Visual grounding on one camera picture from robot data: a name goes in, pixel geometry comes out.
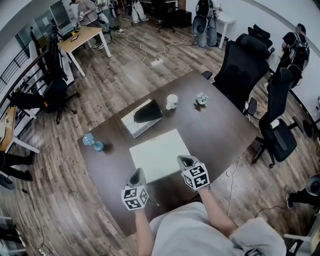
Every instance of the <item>black cloth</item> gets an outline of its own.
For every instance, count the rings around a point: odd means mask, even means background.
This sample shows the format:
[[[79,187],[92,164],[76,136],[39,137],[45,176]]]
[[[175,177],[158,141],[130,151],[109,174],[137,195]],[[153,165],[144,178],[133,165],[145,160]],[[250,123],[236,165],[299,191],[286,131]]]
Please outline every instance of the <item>black cloth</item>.
[[[32,179],[30,173],[14,169],[11,166],[31,164],[32,158],[29,156],[23,157],[14,154],[8,154],[3,151],[0,153],[0,171],[9,176],[13,176],[24,181],[30,181]]]
[[[0,227],[0,239],[22,244],[19,239],[19,234],[15,229],[5,229]]]
[[[320,198],[309,194],[305,189],[297,193],[290,193],[289,201],[292,203],[310,204],[312,206],[320,206]]]

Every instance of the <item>wooden desk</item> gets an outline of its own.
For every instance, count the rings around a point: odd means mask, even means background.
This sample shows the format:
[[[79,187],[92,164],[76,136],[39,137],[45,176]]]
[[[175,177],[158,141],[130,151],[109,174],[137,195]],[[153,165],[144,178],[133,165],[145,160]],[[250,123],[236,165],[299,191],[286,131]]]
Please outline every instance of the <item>wooden desk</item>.
[[[196,95],[206,93],[210,100],[206,108],[197,110]],[[175,110],[166,110],[167,96],[179,98]],[[160,105],[163,119],[133,138],[126,133],[121,118],[148,99]],[[136,231],[135,216],[121,201],[121,190],[127,178],[136,170],[129,148],[156,136],[177,129],[191,155],[205,163],[210,181],[217,179],[255,140],[257,129],[209,81],[192,71],[155,90],[112,116],[91,132],[105,144],[102,152],[92,146],[78,145],[87,169],[106,207],[126,236]],[[195,196],[179,172],[147,185],[150,199],[157,202],[146,207],[153,219],[188,202]]]
[[[5,151],[7,153],[11,145],[13,143],[17,143],[18,145],[39,154],[39,149],[23,142],[15,136],[16,107],[10,107],[7,110],[5,116],[1,120],[1,123],[3,123],[6,118],[9,118],[10,120],[10,127],[5,128],[5,135],[2,142],[0,143],[0,150]]]
[[[82,27],[79,28],[79,32],[78,33],[76,33],[75,35],[69,37],[65,41],[58,42],[58,46],[60,47],[60,49],[63,52],[69,54],[71,60],[76,65],[76,67],[78,68],[78,70],[80,71],[80,73],[81,73],[81,75],[83,77],[85,77],[86,74],[84,73],[84,71],[80,67],[79,63],[75,59],[75,57],[72,54],[72,52],[75,49],[77,49],[79,46],[83,45],[85,42],[88,42],[88,44],[89,44],[89,46],[91,48],[92,46],[89,43],[89,40],[91,38],[95,37],[98,34],[100,35],[101,41],[102,41],[102,43],[104,45],[104,50],[106,52],[106,55],[110,58],[111,57],[111,53],[109,51],[108,45],[106,43],[106,40],[105,40],[104,34],[102,33],[102,29],[101,28],[82,26]],[[78,35],[78,38],[76,40],[74,40],[74,41],[71,41],[72,38],[76,37],[77,35]]]

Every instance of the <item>power strip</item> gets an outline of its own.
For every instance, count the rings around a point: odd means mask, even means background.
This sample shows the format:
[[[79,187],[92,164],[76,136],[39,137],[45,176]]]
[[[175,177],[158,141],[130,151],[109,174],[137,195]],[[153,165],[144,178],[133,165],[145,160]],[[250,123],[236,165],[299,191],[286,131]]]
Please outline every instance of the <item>power strip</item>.
[[[42,255],[42,256],[47,256],[47,255],[44,253],[44,251],[43,251],[43,250],[41,250],[41,248],[40,248],[40,247],[38,248],[38,251],[41,253],[41,255]]]

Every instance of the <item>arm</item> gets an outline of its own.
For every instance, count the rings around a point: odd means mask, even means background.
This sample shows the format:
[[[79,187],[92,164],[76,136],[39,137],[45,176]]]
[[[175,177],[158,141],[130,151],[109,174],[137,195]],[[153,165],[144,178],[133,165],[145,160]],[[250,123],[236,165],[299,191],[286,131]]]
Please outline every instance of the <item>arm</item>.
[[[208,188],[198,189],[210,224],[227,238],[237,229],[236,224],[220,208]]]
[[[145,209],[134,211],[138,243],[138,256],[151,256],[154,248],[154,238],[147,219]]]

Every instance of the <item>chair armrest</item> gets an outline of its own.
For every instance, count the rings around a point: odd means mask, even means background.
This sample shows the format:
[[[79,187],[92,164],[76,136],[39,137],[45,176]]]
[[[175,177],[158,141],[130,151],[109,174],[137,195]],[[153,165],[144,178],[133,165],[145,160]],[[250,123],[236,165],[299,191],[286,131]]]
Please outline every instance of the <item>chair armrest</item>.
[[[280,147],[282,148],[283,151],[288,150],[288,147],[284,141],[284,139],[281,137],[280,133],[278,132],[278,130],[275,130],[273,132],[276,141],[279,143]]]
[[[212,77],[213,73],[209,70],[207,71],[204,71],[202,74],[201,74],[205,79],[209,80],[210,77]]]
[[[302,133],[304,133],[304,127],[301,125],[301,123],[299,122],[299,120],[294,116],[293,118],[293,123],[292,124],[290,124],[289,126],[288,126],[288,128],[290,129],[290,130],[292,130],[293,128],[296,128],[296,127],[298,127],[299,128],[299,130],[300,130],[300,132],[302,132]]]
[[[258,102],[255,98],[251,98],[249,104],[246,103],[246,105],[248,105],[248,108],[246,110],[244,110],[243,114],[246,115],[250,115],[250,116],[254,116],[256,111],[257,111],[257,106],[258,106]]]

